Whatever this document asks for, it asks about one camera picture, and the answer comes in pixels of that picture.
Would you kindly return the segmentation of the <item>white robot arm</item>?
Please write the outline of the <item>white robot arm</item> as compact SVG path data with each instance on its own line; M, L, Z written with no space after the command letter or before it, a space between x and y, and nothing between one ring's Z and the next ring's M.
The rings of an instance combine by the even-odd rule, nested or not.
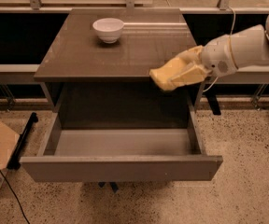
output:
M207 77L226 77L252 66L269 66L269 15L265 26L256 25L238 33L212 39L199 50L191 49L179 55L186 58L192 52L196 60L168 78L173 88L203 82Z

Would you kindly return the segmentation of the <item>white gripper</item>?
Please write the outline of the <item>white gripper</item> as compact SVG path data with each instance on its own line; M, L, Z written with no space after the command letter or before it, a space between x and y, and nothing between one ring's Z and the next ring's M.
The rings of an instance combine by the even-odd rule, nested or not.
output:
M237 71L230 49L229 35L215 38L204 47L195 46L184 50L177 57L188 65L169 78L176 88L203 82L210 75L210 70L213 77L225 77Z

